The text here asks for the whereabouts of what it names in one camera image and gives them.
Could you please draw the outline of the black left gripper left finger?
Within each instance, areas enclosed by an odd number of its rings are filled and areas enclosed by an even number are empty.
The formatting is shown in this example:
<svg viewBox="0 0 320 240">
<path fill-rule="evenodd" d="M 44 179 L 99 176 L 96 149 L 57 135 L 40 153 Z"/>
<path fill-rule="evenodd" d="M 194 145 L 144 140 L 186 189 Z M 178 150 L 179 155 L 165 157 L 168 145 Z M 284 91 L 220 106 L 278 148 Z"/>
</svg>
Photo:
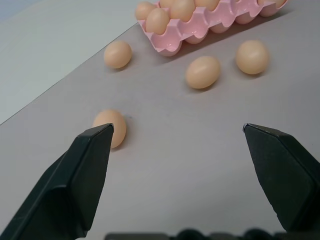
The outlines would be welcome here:
<svg viewBox="0 0 320 240">
<path fill-rule="evenodd" d="M 76 240 L 93 225 L 114 126 L 85 130 L 40 177 L 0 240 Z"/>
</svg>

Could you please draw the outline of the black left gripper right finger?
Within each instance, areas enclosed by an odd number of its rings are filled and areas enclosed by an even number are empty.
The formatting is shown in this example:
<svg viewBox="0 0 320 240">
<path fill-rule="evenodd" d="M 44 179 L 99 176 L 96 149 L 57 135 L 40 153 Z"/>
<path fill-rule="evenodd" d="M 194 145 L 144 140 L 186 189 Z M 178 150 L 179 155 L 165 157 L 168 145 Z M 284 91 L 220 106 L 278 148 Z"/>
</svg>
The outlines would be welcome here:
<svg viewBox="0 0 320 240">
<path fill-rule="evenodd" d="M 288 133 L 251 123 L 243 132 L 281 226 L 288 232 L 320 232 L 320 162 Z"/>
</svg>

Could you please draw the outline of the pink plastic egg tray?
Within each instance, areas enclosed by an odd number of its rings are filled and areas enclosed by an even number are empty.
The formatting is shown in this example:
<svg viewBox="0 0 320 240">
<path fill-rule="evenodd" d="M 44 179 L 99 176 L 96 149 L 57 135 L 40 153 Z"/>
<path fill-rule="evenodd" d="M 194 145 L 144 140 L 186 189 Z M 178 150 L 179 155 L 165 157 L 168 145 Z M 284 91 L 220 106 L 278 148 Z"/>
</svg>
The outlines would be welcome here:
<svg viewBox="0 0 320 240">
<path fill-rule="evenodd" d="M 221 34 L 233 23 L 245 25 L 257 16 L 275 15 L 288 0 L 221 0 L 210 11 L 204 6 L 197 6 L 188 22 L 171 19 L 163 34 L 147 32 L 146 20 L 139 19 L 144 34 L 153 48 L 166 57 L 174 56 L 180 50 L 183 41 L 198 44 L 204 40 L 209 31 Z"/>
</svg>

